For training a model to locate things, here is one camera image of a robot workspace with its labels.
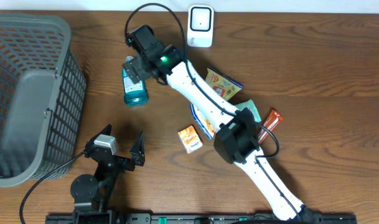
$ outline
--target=food wrapper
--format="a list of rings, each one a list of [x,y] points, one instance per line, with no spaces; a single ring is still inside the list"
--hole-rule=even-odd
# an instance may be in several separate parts
[[[235,105],[235,106],[238,108],[238,110],[243,110],[244,108],[248,108],[251,111],[251,113],[253,113],[254,120],[256,122],[261,121],[260,115],[258,114],[258,110],[253,100],[248,100],[246,102],[239,103],[238,105]],[[192,113],[192,116],[194,117],[194,120],[197,123],[197,125],[200,127],[200,129],[203,131],[206,137],[209,140],[212,140],[214,137],[215,131],[210,121],[203,117],[202,113],[200,112],[199,109],[196,108],[196,106],[191,104],[189,107],[190,107],[190,112]]]
[[[283,121],[283,117],[276,110],[272,110],[263,126],[272,131],[281,121]],[[258,133],[258,143],[261,144],[267,136],[268,133],[261,129]]]
[[[241,83],[238,83],[226,75],[222,75],[211,66],[207,68],[205,81],[216,93],[227,101],[243,88]]]
[[[253,116],[254,116],[254,121],[256,121],[256,122],[260,122],[261,121],[260,115],[258,114],[258,110],[256,108],[256,105],[254,105],[253,100],[248,100],[246,102],[239,103],[239,104],[237,104],[235,106],[240,111],[243,110],[243,109],[245,109],[245,108],[248,108],[251,111],[251,113],[253,114]]]
[[[194,152],[203,146],[203,143],[200,140],[199,135],[196,133],[193,125],[178,132],[178,135],[188,153]]]

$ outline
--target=gray plastic basket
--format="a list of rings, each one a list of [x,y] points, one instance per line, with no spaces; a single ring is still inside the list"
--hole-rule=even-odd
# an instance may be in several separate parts
[[[59,17],[0,14],[0,187],[38,179],[73,156],[87,85],[70,38]]]

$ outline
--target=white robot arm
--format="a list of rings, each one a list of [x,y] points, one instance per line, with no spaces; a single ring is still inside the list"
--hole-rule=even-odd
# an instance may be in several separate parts
[[[126,34],[126,43],[138,57],[125,63],[124,69],[134,83],[154,77],[183,94],[207,118],[216,131],[214,147],[228,162],[250,177],[280,220],[300,218],[305,205],[276,175],[256,141],[254,117],[247,109],[237,108],[217,95],[199,76],[192,64],[173,45],[165,47],[143,25]]]
[[[190,62],[189,69],[192,72],[192,77],[196,79],[199,87],[201,87],[214,102],[217,102],[227,111],[235,113],[237,108],[216,94],[214,90],[211,89],[202,79],[202,77],[199,76]],[[216,132],[220,130],[221,124],[228,124],[233,119],[232,116],[222,113],[221,110],[219,110],[209,99],[207,99],[204,94],[201,93],[200,90],[192,83],[192,80],[188,76],[184,62],[181,62],[172,69],[172,74],[167,76],[167,83],[173,89],[183,94],[192,104],[194,104],[202,112],[205,118],[211,122]],[[303,203],[283,184],[282,180],[278,177],[278,175],[276,175],[275,171],[265,158],[258,159],[261,167],[257,164],[256,156],[262,155],[264,155],[263,150],[259,148],[259,150],[254,150],[245,158],[245,164],[235,162],[235,165],[245,171],[250,179],[261,190],[271,205],[274,214],[280,220],[295,219],[297,213],[301,212]],[[296,209],[297,213],[284,199],[284,197],[289,200],[289,203],[291,203],[291,206]]]

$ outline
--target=wall outlet device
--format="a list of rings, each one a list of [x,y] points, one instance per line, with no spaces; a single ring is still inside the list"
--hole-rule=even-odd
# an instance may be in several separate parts
[[[187,42],[191,47],[209,47],[213,42],[214,10],[210,6],[189,8]]]

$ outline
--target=mouthwash bottle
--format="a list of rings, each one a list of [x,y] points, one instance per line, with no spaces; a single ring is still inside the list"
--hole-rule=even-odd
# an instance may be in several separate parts
[[[134,57],[127,56],[126,62],[130,61]],[[145,88],[145,82],[139,81],[138,83],[134,84],[133,81],[129,78],[126,70],[122,68],[122,74],[123,77],[123,87],[124,87],[124,102],[128,106],[136,106],[136,105],[143,105],[147,102],[147,92]]]

